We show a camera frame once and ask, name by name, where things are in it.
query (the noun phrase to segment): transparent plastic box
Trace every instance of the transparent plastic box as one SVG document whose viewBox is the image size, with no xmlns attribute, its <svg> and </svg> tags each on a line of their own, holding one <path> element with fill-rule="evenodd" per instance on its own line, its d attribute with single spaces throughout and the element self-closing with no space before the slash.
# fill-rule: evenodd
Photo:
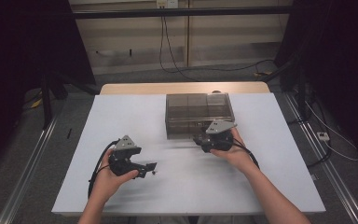
<svg viewBox="0 0 358 224">
<path fill-rule="evenodd" d="M 227 93 L 167 94 L 165 125 L 168 139 L 203 134 L 215 119 L 234 122 Z"/>
</svg>

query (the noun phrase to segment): forearm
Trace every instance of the forearm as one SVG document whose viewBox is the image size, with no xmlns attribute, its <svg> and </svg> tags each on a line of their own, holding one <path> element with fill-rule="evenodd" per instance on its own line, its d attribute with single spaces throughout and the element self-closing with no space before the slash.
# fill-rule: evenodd
<svg viewBox="0 0 358 224">
<path fill-rule="evenodd" d="M 310 223 L 255 165 L 246 164 L 240 170 L 249 180 L 269 223 Z"/>
<path fill-rule="evenodd" d="M 104 202 L 102 200 L 92 198 L 91 195 L 78 223 L 79 224 L 100 223 L 103 207 L 104 207 Z"/>
</svg>

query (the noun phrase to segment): finger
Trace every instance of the finger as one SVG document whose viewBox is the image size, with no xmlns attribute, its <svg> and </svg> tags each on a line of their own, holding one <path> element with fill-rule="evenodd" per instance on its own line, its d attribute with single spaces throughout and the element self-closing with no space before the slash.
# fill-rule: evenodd
<svg viewBox="0 0 358 224">
<path fill-rule="evenodd" d="M 132 170 L 124 175 L 119 176 L 118 178 L 119 178 L 120 183 L 123 184 L 123 183 L 135 178 L 138 174 L 139 174 L 139 172 L 137 170 Z"/>
<path fill-rule="evenodd" d="M 242 140 L 241 136 L 240 136 L 240 133 L 238 132 L 238 129 L 232 128 L 232 129 L 231 129 L 231 133 L 232 133 L 232 137 L 233 137 L 234 139 L 237 139 L 239 142 L 241 142 L 243 145 L 245 145 L 245 144 L 243 143 L 243 140 Z"/>
<path fill-rule="evenodd" d="M 101 167 L 109 165 L 109 156 L 113 153 L 113 149 L 109 148 L 106 150 L 105 154 L 103 155 L 103 160 L 101 161 Z"/>
<path fill-rule="evenodd" d="M 210 152 L 214 154 L 216 157 L 225 158 L 226 154 L 225 151 L 217 150 L 217 149 L 211 149 Z"/>
</svg>

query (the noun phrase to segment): electrical outlet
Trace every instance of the electrical outlet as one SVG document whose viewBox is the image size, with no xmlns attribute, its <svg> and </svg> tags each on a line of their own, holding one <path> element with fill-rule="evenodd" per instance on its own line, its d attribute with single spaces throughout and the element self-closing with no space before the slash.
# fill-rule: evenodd
<svg viewBox="0 0 358 224">
<path fill-rule="evenodd" d="M 157 0 L 156 4 L 157 4 L 157 8 L 168 8 L 167 0 Z"/>
<path fill-rule="evenodd" d="M 321 141 L 328 141 L 330 140 L 330 137 L 327 133 L 316 133 L 318 135 L 319 140 Z"/>
<path fill-rule="evenodd" d="M 167 0 L 167 8 L 179 8 L 178 0 Z"/>
</svg>

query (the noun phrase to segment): wire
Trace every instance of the wire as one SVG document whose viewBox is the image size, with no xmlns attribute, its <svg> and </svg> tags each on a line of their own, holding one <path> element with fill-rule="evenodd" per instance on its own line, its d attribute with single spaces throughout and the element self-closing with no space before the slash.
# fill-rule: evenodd
<svg viewBox="0 0 358 224">
<path fill-rule="evenodd" d="M 118 143 L 120 139 L 118 139 L 117 141 L 113 141 L 111 143 L 109 143 L 109 145 L 106 146 L 106 148 L 103 150 L 103 153 L 101 154 L 100 159 L 98 159 L 97 164 L 95 165 L 94 168 L 94 172 L 92 172 L 92 176 L 91 179 L 89 180 L 89 193 L 88 193 L 88 197 L 90 197 L 91 192 L 92 192 L 92 188 L 94 187 L 94 182 L 95 182 L 95 178 L 97 178 L 97 174 L 106 166 L 102 167 L 101 169 L 99 169 L 101 161 L 103 160 L 103 156 L 106 153 L 107 149 L 109 149 L 112 145 L 115 145 Z"/>
<path fill-rule="evenodd" d="M 280 4 L 281 3 L 279 2 L 279 0 L 277 0 L 277 7 L 279 7 Z M 282 35 L 284 35 L 284 31 L 283 31 L 283 28 L 282 28 L 282 22 L 281 22 L 281 14 L 278 14 L 278 21 L 279 21 L 279 25 L 281 27 L 281 33 L 282 33 Z"/>
<path fill-rule="evenodd" d="M 249 156 L 251 157 L 253 163 L 257 166 L 258 169 L 260 169 L 260 166 L 258 165 L 258 161 L 257 161 L 257 159 L 255 158 L 255 155 L 252 153 L 252 151 L 249 150 L 246 146 L 243 145 L 243 143 L 241 143 L 241 142 L 238 141 L 237 139 L 235 139 L 235 138 L 233 138 L 233 139 L 234 139 L 234 141 L 236 141 L 238 144 L 237 144 L 237 143 L 230 143 L 230 142 L 228 142 L 228 141 L 222 141 L 222 142 L 224 142 L 224 143 L 229 143 L 229 144 L 231 144 L 232 146 L 240 147 L 240 148 L 242 148 L 243 150 L 245 150 L 245 151 L 249 154 Z"/>
<path fill-rule="evenodd" d="M 194 78 L 191 78 L 191 77 L 187 77 L 185 76 L 181 70 L 179 70 L 178 66 L 176 65 L 176 61 L 173 57 L 173 54 L 172 54 L 172 48 L 171 48 L 171 42 L 170 42 L 170 39 L 168 38 L 168 28 L 167 28 L 167 21 L 165 20 L 165 17 L 161 17 L 161 23 L 162 23 L 162 29 L 161 29 L 161 45 L 160 45 L 160 48 L 159 48 L 159 65 L 161 66 L 161 68 L 168 72 L 163 66 L 162 66 L 162 62 L 161 62 L 161 50 L 162 50 L 162 41 L 163 41 L 163 36 L 164 36 L 164 24 L 165 24 L 165 35 L 167 36 L 167 42 L 168 42 L 168 46 L 170 47 L 170 54 L 171 54 L 171 58 L 172 58 L 172 61 L 173 61 L 173 65 L 175 66 L 176 70 L 180 73 L 180 75 L 182 75 L 182 77 L 185 77 L 187 79 L 190 79 L 192 81 L 197 81 L 199 82 L 199 80 L 196 80 Z"/>
<path fill-rule="evenodd" d="M 346 158 L 346 159 L 348 159 L 348 160 L 350 160 L 350 161 L 358 161 L 358 158 L 354 159 L 354 158 L 351 158 L 351 157 L 345 156 L 344 154 L 339 153 L 338 151 L 336 151 L 335 149 L 333 149 L 332 147 L 330 147 L 330 146 L 327 144 L 326 141 L 324 141 L 324 143 L 326 144 L 326 146 L 327 146 L 328 148 L 330 148 L 331 150 L 333 150 L 334 152 L 336 152 L 336 153 L 337 153 L 338 155 L 340 155 L 341 157 L 344 157 L 344 158 Z"/>
<path fill-rule="evenodd" d="M 311 104 L 312 104 L 312 105 L 313 105 L 314 103 L 317 103 L 317 105 L 319 106 L 319 108 L 320 108 L 320 110 L 321 110 L 321 112 L 322 112 L 322 116 L 323 116 L 323 119 L 324 119 L 324 123 L 326 123 L 326 119 L 325 119 L 325 117 L 324 117 L 324 112 L 322 111 L 322 107 L 319 105 L 318 101 L 316 100 L 315 95 L 312 94 L 311 97 L 309 97 L 309 98 L 310 98 L 310 100 L 311 100 Z M 309 113 L 309 115 L 308 115 L 305 119 L 299 118 L 299 119 L 296 119 L 296 120 L 294 120 L 294 121 L 288 121 L 287 124 L 290 125 L 290 124 L 293 124 L 293 123 L 306 122 L 307 120 L 310 119 L 311 115 L 312 115 L 312 113 Z M 332 150 L 331 150 L 330 148 L 328 148 L 327 151 L 325 152 L 325 154 L 324 154 L 318 161 L 316 161 L 316 162 L 314 162 L 314 163 L 311 163 L 311 164 L 308 164 L 308 165 L 307 165 L 307 168 L 311 168 L 311 167 L 313 167 L 313 166 L 315 166 L 315 165 L 317 165 L 317 164 L 319 164 L 319 163 L 322 163 L 322 162 L 324 162 L 324 161 L 328 161 L 328 159 L 330 159 L 330 157 L 331 157 L 331 154 L 332 154 Z"/>
<path fill-rule="evenodd" d="M 346 139 L 345 137 L 343 137 L 341 134 L 339 134 L 338 132 L 334 131 L 332 128 L 330 128 L 327 124 L 325 124 L 317 115 L 316 113 L 312 110 L 312 108 L 310 108 L 310 112 L 312 112 L 312 114 L 316 117 L 316 119 L 318 119 L 327 129 L 329 129 L 330 131 L 332 131 L 333 133 L 335 133 L 336 135 L 338 135 L 339 137 L 341 137 L 342 139 L 344 139 L 348 144 L 350 144 L 352 147 L 354 147 L 355 149 L 356 146 L 350 142 L 348 139 Z"/>
<path fill-rule="evenodd" d="M 185 78 L 191 79 L 191 80 L 195 80 L 198 81 L 196 79 L 193 79 L 191 77 L 186 77 L 184 74 L 182 74 L 182 72 L 185 71 L 197 71 L 197 70 L 209 70 L 209 71 L 221 71 L 221 72 L 234 72 L 234 71 L 240 71 L 240 70 L 244 70 L 244 69 L 248 69 L 251 67 L 255 66 L 255 69 L 258 71 L 257 66 L 261 63 L 265 63 L 265 62 L 273 62 L 274 60 L 272 59 L 266 59 L 266 60 L 261 60 L 259 62 L 253 63 L 251 65 L 247 65 L 244 67 L 239 67 L 239 68 L 230 68 L 230 69 L 222 69 L 222 68 L 186 68 L 186 69 L 179 69 L 176 65 L 175 59 L 173 58 L 173 54 L 172 54 L 172 48 L 171 48 L 171 42 L 170 42 L 170 38 L 168 35 L 168 29 L 167 29 L 167 22 L 165 20 L 165 17 L 161 17 L 161 41 L 160 41 L 160 46 L 159 46 L 159 65 L 161 67 L 162 70 L 164 70 L 167 73 L 181 73 L 181 75 Z M 168 42 L 168 46 L 170 49 L 170 54 L 172 57 L 172 61 L 173 61 L 173 65 L 176 68 L 176 71 L 169 71 L 166 68 L 164 68 L 164 66 L 162 65 L 162 60 L 161 60 L 161 55 L 162 55 L 162 44 L 163 44 L 163 40 L 164 40 L 164 24 L 165 24 L 165 35 L 167 38 L 167 42 Z"/>
</svg>

